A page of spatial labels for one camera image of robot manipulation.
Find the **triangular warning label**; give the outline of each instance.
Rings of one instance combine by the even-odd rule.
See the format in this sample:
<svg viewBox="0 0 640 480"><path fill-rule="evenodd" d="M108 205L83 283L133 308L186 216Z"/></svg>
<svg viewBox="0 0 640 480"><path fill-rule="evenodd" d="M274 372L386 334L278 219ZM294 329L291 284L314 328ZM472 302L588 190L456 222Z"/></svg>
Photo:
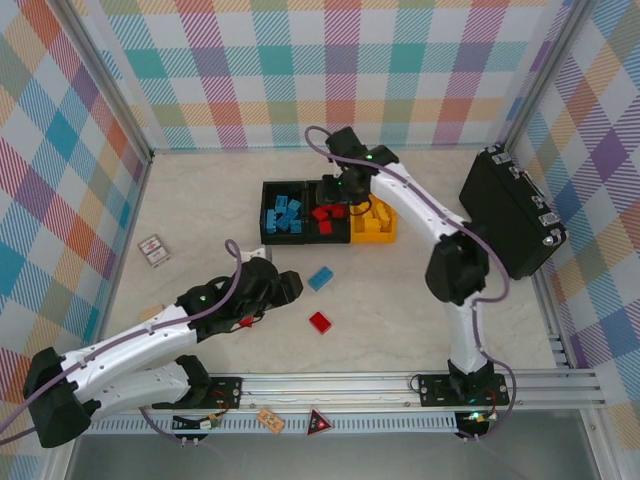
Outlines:
<svg viewBox="0 0 640 480"><path fill-rule="evenodd" d="M333 425L331 425L331 422L323 417L319 411L315 408L311 410L311 415L309 415L309 426L307 427L307 436L331 430L332 428Z"/></svg>

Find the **red cube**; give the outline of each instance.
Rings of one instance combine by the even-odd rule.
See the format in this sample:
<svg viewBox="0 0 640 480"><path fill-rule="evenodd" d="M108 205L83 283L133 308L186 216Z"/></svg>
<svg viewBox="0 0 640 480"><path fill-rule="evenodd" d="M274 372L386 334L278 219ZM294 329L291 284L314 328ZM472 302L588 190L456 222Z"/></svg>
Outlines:
<svg viewBox="0 0 640 480"><path fill-rule="evenodd" d="M346 215L346 208L344 205L334 205L331 208L331 216L333 218L344 218Z"/></svg>
<svg viewBox="0 0 640 480"><path fill-rule="evenodd" d="M315 218L319 222L323 222L324 220L329 218L327 210L322 207L316 208L313 212L311 212L311 215L313 215L313 218Z"/></svg>
<svg viewBox="0 0 640 480"><path fill-rule="evenodd" d="M320 222L318 224L318 228L320 229L320 233L322 235L331 235L333 233L333 229L331 228L331 222L329 220Z"/></svg>
<svg viewBox="0 0 640 480"><path fill-rule="evenodd" d="M311 325L316 327L316 329L323 335L331 328L331 322L320 312L315 313L309 321L311 322Z"/></svg>

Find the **blue cube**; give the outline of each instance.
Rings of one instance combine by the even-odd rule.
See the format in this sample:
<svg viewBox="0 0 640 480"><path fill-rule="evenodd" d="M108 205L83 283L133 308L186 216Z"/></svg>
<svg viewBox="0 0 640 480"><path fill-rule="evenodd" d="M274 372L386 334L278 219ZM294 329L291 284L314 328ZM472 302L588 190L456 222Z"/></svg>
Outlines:
<svg viewBox="0 0 640 480"><path fill-rule="evenodd" d="M267 210L267 219L265 221L265 230L267 233L276 233L276 211Z"/></svg>
<svg viewBox="0 0 640 480"><path fill-rule="evenodd" d="M332 278L333 272L327 267L322 267L309 280L307 280L307 283L317 292L322 287L324 287Z"/></svg>
<svg viewBox="0 0 640 480"><path fill-rule="evenodd" d="M291 220L289 229L291 233L302 233L302 220Z"/></svg>
<svg viewBox="0 0 640 480"><path fill-rule="evenodd" d="M288 203L289 197L286 195L278 195L276 197L276 213L285 213L287 211Z"/></svg>
<svg viewBox="0 0 640 480"><path fill-rule="evenodd" d="M297 201L295 198L292 198L289 201L289 210L295 210L296 212L298 210L300 210L300 205L302 205L299 201Z"/></svg>

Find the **black case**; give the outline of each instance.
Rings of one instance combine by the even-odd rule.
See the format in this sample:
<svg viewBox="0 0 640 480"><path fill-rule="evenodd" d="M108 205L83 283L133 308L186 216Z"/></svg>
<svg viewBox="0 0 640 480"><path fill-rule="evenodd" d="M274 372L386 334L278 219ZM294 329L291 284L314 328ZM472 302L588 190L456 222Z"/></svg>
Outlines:
<svg viewBox="0 0 640 480"><path fill-rule="evenodd" d="M478 153L460 202L487 228L489 245L515 280L532 275L567 239L544 193L499 145Z"/></svg>

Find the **white floor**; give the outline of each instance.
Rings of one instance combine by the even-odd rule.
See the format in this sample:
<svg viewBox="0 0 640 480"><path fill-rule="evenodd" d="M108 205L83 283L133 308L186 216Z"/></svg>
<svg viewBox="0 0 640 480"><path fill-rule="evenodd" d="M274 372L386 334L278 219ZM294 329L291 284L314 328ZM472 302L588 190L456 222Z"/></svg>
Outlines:
<svg viewBox="0 0 640 480"><path fill-rule="evenodd" d="M429 192L464 215L457 196L475 151L396 153ZM330 172L326 160L304 150L156 157L106 335L138 323L144 309L230 275L234 262L224 240L235 239L243 250L260 245L263 181L318 179ZM154 233L173 255L157 269L136 247ZM424 282L430 251L403 221L394 244L273 247L276 267L298 271L305 285L325 265L335 277L317 293L306 288L294 304L267 313L254 328L210 338L190 353L210 372L443 370L449 331ZM498 286L492 272L488 292ZM317 311L333 322L325 335L309 323ZM484 313L494 356L519 369L555 367L529 280L515 283L506 301Z"/></svg>

